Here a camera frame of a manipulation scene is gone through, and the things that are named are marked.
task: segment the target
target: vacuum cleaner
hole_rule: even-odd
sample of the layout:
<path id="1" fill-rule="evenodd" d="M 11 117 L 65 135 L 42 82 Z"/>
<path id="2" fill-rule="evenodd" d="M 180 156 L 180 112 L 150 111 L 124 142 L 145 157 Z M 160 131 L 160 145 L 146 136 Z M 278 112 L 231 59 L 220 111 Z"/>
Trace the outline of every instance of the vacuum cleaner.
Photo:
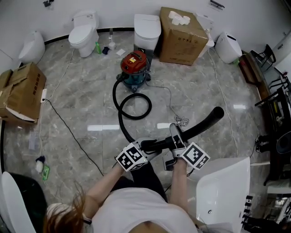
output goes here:
<path id="1" fill-rule="evenodd" d="M 149 74 L 150 64 L 146 55 L 136 50 L 131 52 L 121 61 L 122 73 L 117 75 L 116 79 L 122 79 L 123 84 L 128 87 L 133 93 L 142 86 L 145 81 L 151 80 Z"/>

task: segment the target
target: toilet roll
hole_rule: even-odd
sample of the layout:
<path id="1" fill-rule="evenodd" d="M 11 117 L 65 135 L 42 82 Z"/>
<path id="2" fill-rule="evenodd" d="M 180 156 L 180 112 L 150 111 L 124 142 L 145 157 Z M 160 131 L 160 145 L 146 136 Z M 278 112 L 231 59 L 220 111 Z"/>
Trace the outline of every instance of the toilet roll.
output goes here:
<path id="1" fill-rule="evenodd" d="M 190 18 L 188 16 L 183 16 L 184 24 L 188 25 L 190 23 Z"/>
<path id="2" fill-rule="evenodd" d="M 169 13 L 169 18 L 173 19 L 176 15 L 177 15 L 177 13 L 171 10 Z"/>
<path id="3" fill-rule="evenodd" d="M 172 20 L 172 24 L 179 25 L 180 21 L 182 20 L 181 16 L 175 16 Z"/>

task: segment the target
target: red vacuum cleaner lid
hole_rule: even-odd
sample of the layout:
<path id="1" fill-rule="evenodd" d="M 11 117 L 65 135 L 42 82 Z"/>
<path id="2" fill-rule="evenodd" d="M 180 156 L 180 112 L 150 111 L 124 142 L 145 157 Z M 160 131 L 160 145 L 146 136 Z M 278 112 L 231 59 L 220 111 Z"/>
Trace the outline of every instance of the red vacuum cleaner lid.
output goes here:
<path id="1" fill-rule="evenodd" d="M 138 73 L 146 66 L 146 55 L 141 51 L 133 51 L 121 61 L 121 69 L 126 74 Z"/>

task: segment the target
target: toilet seat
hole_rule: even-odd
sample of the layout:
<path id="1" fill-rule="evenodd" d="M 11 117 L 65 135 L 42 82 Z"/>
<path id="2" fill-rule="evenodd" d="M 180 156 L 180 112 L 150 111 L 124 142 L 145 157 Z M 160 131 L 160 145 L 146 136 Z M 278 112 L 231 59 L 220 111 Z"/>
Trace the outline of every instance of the toilet seat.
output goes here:
<path id="1" fill-rule="evenodd" d="M 92 34 L 93 27 L 89 24 L 75 27 L 69 35 L 69 42 L 73 46 L 87 42 Z"/>
<path id="2" fill-rule="evenodd" d="M 142 39 L 154 40 L 161 34 L 160 18 L 156 15 L 136 14 L 134 27 L 135 33 Z"/>

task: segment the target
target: white cable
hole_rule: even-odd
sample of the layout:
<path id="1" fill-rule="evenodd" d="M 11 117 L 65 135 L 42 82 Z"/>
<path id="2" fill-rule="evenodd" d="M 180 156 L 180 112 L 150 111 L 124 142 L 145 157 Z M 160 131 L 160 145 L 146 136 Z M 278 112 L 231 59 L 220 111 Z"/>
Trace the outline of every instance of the white cable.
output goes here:
<path id="1" fill-rule="evenodd" d="M 74 51 L 75 51 L 75 49 L 73 49 L 72 55 L 71 55 L 71 57 L 70 57 L 69 64 L 67 65 L 64 74 L 63 74 L 62 77 L 60 78 L 60 81 L 59 81 L 58 85 L 56 86 L 56 88 L 54 89 L 53 93 L 51 94 L 51 96 L 50 96 L 50 98 L 49 98 L 48 100 L 50 100 L 50 99 L 53 97 L 53 95 L 54 95 L 56 89 L 60 86 L 60 82 L 62 81 L 63 77 L 65 76 L 65 74 L 66 74 L 66 72 L 67 72 L 67 70 L 68 70 L 68 68 L 69 68 L 69 66 L 70 66 L 70 64 L 71 64 L 71 60 L 72 60 L 72 57 L 73 57 Z M 42 112 L 43 112 L 43 109 L 44 109 L 44 106 L 45 106 L 46 103 L 47 103 L 47 101 L 45 101 L 44 104 L 41 106 L 41 111 L 40 111 L 40 134 L 41 134 Z M 41 155 L 41 151 L 42 151 L 42 141 L 41 141 L 40 134 L 39 134 L 39 138 L 40 138 L 40 155 Z"/>
<path id="2" fill-rule="evenodd" d="M 251 166 L 263 166 L 263 165 L 269 165 L 270 161 L 266 161 L 266 162 L 254 162 L 251 163 Z"/>
<path id="3" fill-rule="evenodd" d="M 229 116 L 229 112 L 228 112 L 228 110 L 227 110 L 226 99 L 225 99 L 224 94 L 223 94 L 223 91 L 222 91 L 222 89 L 221 89 L 221 87 L 220 87 L 220 84 L 219 84 L 219 81 L 218 81 L 218 78 L 217 78 L 217 72 L 216 72 L 215 62 L 214 62 L 214 60 L 213 60 L 213 58 L 212 58 L 212 56 L 211 56 L 209 50 L 208 50 L 208 54 L 209 54 L 209 56 L 210 56 L 210 58 L 211 58 L 211 62 L 212 62 L 212 64 L 213 64 L 213 66 L 214 66 L 215 78 L 216 78 L 216 80 L 217 80 L 218 87 L 219 87 L 219 89 L 220 89 L 220 91 L 221 91 L 222 98 L 223 98 L 224 104 L 225 104 L 225 106 L 226 106 L 226 113 L 227 113 L 227 115 L 228 115 L 228 118 L 229 118 L 230 121 L 231 121 L 231 135 L 232 135 L 233 141 L 235 142 L 235 145 L 236 145 L 236 156 L 238 157 L 237 143 L 236 143 L 236 139 L 235 139 L 235 137 L 233 136 L 232 120 L 231 120 L 231 117 Z"/>

